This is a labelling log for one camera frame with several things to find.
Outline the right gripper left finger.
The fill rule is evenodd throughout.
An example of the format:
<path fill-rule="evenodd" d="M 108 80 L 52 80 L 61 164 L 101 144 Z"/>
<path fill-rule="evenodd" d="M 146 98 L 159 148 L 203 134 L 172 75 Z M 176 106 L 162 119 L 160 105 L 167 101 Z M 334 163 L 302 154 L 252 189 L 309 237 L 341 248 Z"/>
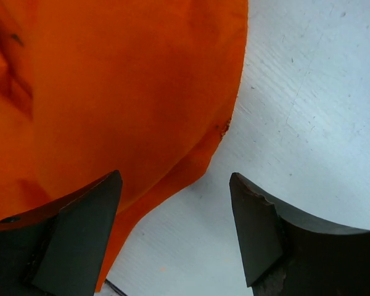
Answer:
<path fill-rule="evenodd" d="M 120 201 L 115 170 L 0 221 L 0 295 L 93 295 Z"/>

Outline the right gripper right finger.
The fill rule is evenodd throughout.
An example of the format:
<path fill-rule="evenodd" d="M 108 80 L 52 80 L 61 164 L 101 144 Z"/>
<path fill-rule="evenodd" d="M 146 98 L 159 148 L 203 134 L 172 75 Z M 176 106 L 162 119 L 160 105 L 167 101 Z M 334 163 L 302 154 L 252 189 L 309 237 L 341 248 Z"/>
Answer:
<path fill-rule="evenodd" d="M 370 230 L 307 213 L 239 173 L 229 187 L 254 295 L 370 295 Z"/>

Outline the orange t shirt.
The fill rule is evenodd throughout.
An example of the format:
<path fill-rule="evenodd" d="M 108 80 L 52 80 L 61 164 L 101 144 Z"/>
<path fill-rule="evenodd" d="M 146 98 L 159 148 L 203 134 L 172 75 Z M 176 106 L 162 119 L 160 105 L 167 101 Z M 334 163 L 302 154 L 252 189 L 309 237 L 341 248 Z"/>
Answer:
<path fill-rule="evenodd" d="M 0 1 L 0 220 L 115 173 L 93 291 L 227 132 L 247 1 Z"/>

